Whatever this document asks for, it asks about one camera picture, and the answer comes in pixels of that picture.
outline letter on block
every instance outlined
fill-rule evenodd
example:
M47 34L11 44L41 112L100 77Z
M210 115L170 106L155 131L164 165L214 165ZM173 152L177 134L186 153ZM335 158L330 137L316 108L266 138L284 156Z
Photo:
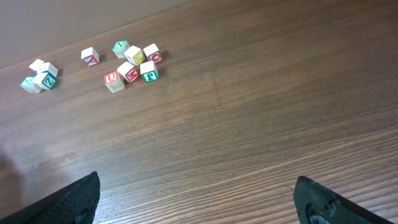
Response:
M43 90L52 90L57 84L57 78L49 72L42 72L35 76L33 83Z
M81 59L89 66L94 66L99 64L100 56L94 50L94 48L89 47L81 51Z
M140 66L141 76L146 83L150 83L159 79L155 62L149 61L142 63Z
M34 78L35 77L26 77L25 80L21 83L21 87L29 93L40 93L42 89L38 87L35 83L33 83Z
M147 56L148 60L154 61L155 63L163 61L163 56L160 53L160 50L157 48L156 44L151 44L150 46L144 48L144 53Z
M129 49L126 50L124 53L127 60L135 66L140 65L144 60L144 53L142 50L136 46L131 46Z
M56 78L58 74L58 69L55 68L50 62L47 62L43 63L42 66L40 66L39 72L48 72Z
M122 65L120 65L118 72L130 84L132 84L133 81L139 76L138 68L129 62L124 62Z
M44 64L42 60L36 59L36 61L29 65L29 68L32 69L35 73L38 73L42 64Z
M125 51L130 47L126 40L119 40L113 46L113 52L118 56L118 58L126 58L124 55Z
M111 90L112 93L124 90L123 80L120 78L117 71L105 75L104 79L106 87L108 87L108 89Z

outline toy block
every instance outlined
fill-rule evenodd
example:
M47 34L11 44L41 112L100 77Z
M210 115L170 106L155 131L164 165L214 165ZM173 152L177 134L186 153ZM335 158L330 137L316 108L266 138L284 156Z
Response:
M118 58L126 58L124 53L129 47L130 45L126 40L119 40L114 43L113 52L118 56Z
M55 68L50 62L47 62L47 63L43 63L40 66L39 73L40 72L48 72L56 78L57 74L58 74L58 69Z
M43 90L52 90L57 84L57 78L49 72L41 72L35 76L33 83Z
M33 83L34 78L35 77L26 77L25 80L21 83L21 87L29 93L40 93L42 89L38 87L35 83Z
M98 53L92 47L89 47L89 48L81 51L81 59L89 67L97 65L100 62L100 56L98 55Z
M160 63L163 61L163 56L156 44L151 44L150 46L144 48L144 53L148 60L154 61L155 63Z
M35 73L38 73L42 64L44 64L42 60L36 59L36 61L29 65L29 68L32 69Z
M117 71L105 75L104 79L106 87L108 87L108 89L111 90L112 93L124 90L123 80L120 78Z
M157 68L154 61L142 63L140 66L141 76L146 83L150 83L159 79Z
M136 46L131 46L128 48L124 55L126 56L127 60L129 60L129 62L135 66L140 65L145 60L143 51Z
M120 65L118 72L125 80L127 80L128 83L133 83L133 81L139 76L138 68L129 62L124 62Z

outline block with green letter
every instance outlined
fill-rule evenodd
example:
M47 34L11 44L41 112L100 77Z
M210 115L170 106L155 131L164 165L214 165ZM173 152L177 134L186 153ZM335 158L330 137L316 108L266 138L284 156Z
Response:
M150 83L159 79L157 68L154 61L142 63L140 65L141 76L146 83Z
M21 83L21 87L29 93L40 93L42 89L38 87L35 83L33 83L34 78L35 77L26 77L25 80Z
M57 78L49 72L42 72L35 76L33 83L43 90L52 90L57 84Z
M129 47L130 45L126 40L119 40L114 43L113 52L118 56L118 58L126 58L124 53Z

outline wooden tabletop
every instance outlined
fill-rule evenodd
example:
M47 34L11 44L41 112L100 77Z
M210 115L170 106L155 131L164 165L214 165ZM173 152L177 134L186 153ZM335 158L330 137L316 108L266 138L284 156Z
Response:
M111 94L121 39L160 80ZM398 222L395 0L197 0L36 58L0 69L0 218L96 170L95 223L298 223L299 175Z

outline wooden letter block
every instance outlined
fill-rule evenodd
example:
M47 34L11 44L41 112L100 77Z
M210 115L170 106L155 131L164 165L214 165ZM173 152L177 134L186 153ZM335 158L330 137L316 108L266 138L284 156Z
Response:
M94 66L99 64L100 56L94 50L94 48L89 47L81 51L81 59L89 66Z
M36 59L36 61L29 65L29 68L32 69L35 73L38 73L42 64L44 64L42 60Z
M126 58L124 53L130 47L129 43L126 40L119 40L113 46L113 52L118 56L118 58Z
M40 93L42 89L38 87L35 83L33 83L34 78L35 77L26 77L25 80L21 83L21 87L29 93Z
M147 56L148 60L154 61L155 63L163 61L163 56L160 53L160 50L157 48L156 44L151 44L150 46L144 48L144 53Z
M43 63L40 68L39 72L48 72L49 74L53 75L55 78L58 74L58 69L55 68L50 62Z
M133 81L139 76L138 68L129 62L124 62L122 65L120 65L118 72L130 84L132 84Z
M140 65L145 60L144 53L136 46L131 46L125 51L124 55L135 66Z
M106 87L108 87L108 89L111 90L112 93L124 90L123 80L120 78L117 71L105 75L104 79Z
M149 61L142 63L140 66L141 76L146 83L150 83L159 79L155 62Z
M43 90L52 90L57 84L57 78L49 72L42 72L35 76L33 83Z

